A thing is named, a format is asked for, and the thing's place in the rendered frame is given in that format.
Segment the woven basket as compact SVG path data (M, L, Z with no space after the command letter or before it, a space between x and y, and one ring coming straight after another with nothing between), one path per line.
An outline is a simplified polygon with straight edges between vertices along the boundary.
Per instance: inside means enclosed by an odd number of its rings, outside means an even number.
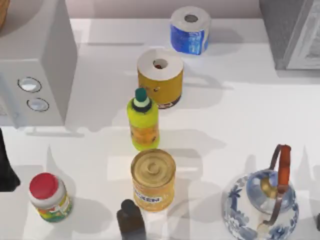
M10 5L10 0L0 0L0 31L2 30Z

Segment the dark brown bottle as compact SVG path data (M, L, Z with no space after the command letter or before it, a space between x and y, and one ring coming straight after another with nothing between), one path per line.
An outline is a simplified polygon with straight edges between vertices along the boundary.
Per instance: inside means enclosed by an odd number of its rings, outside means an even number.
M116 218L122 240L147 240L141 210L131 199L122 201Z

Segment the round microwave knob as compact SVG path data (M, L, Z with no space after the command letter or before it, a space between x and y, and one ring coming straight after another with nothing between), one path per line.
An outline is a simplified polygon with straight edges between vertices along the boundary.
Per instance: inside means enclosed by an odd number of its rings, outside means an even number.
M42 98L29 99L26 102L27 106L35 112L45 112L49 109L49 103Z
M42 89L41 83L33 77L24 77L17 80L18 86L25 92L36 93Z

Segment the blue wrapped paper roll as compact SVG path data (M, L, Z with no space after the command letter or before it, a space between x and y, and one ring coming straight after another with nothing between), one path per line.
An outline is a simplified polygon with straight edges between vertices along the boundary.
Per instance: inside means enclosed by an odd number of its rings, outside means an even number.
M211 17L202 8L185 6L170 19L170 42L180 53L201 55L208 48Z

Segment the blue and white teapot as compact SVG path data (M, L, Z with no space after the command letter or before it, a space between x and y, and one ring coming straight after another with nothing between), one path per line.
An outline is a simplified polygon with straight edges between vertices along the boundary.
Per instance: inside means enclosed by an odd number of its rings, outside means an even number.
M288 240L299 218L290 172L291 147L278 144L268 168L244 175L234 183L222 216L235 240Z

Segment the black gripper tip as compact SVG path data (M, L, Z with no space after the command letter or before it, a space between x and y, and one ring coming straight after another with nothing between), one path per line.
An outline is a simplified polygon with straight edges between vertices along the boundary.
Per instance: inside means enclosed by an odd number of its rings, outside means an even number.
M2 129L0 128L0 193L14 192L21 181L7 156Z

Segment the red-lidded white jar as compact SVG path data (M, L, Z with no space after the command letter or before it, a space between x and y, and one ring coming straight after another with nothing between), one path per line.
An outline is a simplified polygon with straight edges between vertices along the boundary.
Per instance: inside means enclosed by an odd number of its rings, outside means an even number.
M40 217L49 223L64 220L73 209L64 182L49 172L39 173L32 178L29 199Z

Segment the yellow tin can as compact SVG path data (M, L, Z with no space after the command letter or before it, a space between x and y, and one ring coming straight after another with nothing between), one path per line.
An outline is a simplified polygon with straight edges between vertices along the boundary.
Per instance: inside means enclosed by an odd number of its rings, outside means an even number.
M166 209L175 196L176 162L162 149L148 149L138 153L130 166L133 198L148 212Z

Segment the pale microwave oven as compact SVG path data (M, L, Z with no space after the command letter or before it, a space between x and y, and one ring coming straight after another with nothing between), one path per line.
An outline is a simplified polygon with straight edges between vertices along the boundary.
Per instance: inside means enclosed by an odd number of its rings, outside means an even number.
M78 59L66 0L10 0L0 31L0 127L62 126ZM26 92L18 79L32 77L41 90ZM27 100L49 103L44 112Z

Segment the yellow-green bottle with green cap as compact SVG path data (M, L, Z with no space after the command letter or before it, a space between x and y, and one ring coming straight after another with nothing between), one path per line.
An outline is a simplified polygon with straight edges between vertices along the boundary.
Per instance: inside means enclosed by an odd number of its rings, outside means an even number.
M145 88L135 90L126 110L133 146L140 152L156 149L160 142L159 109Z

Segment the yellow wrapped paper roll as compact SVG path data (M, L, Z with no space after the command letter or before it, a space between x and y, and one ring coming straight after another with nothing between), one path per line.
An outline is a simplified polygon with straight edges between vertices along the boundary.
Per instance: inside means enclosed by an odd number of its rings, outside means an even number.
M152 48L137 60L138 85L157 103L159 109L177 104L182 96L184 62L174 51Z

